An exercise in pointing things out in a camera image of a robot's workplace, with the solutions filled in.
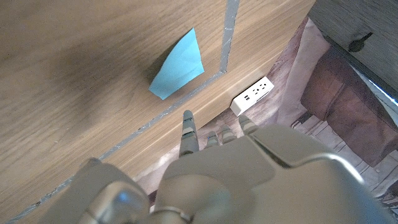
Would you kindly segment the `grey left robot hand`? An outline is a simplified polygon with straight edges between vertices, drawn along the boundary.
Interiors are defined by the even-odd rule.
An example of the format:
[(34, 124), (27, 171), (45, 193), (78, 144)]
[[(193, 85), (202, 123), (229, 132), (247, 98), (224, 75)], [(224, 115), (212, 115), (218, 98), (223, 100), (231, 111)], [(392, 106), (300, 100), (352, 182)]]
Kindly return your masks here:
[(345, 159), (296, 130), (239, 117), (198, 145), (183, 114), (179, 157), (154, 201), (117, 167), (88, 159), (42, 223), (395, 223)]

